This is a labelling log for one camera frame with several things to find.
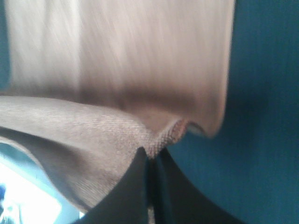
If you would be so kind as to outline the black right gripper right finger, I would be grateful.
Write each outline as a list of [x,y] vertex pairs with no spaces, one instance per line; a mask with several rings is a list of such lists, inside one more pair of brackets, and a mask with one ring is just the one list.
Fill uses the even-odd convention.
[[242,224],[204,196],[163,149],[155,159],[157,224]]

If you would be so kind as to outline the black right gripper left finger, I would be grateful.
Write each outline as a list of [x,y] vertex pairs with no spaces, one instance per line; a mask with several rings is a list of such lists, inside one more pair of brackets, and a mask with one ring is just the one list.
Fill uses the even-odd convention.
[[80,224],[147,224],[147,155],[137,149],[128,170],[94,208],[81,219]]

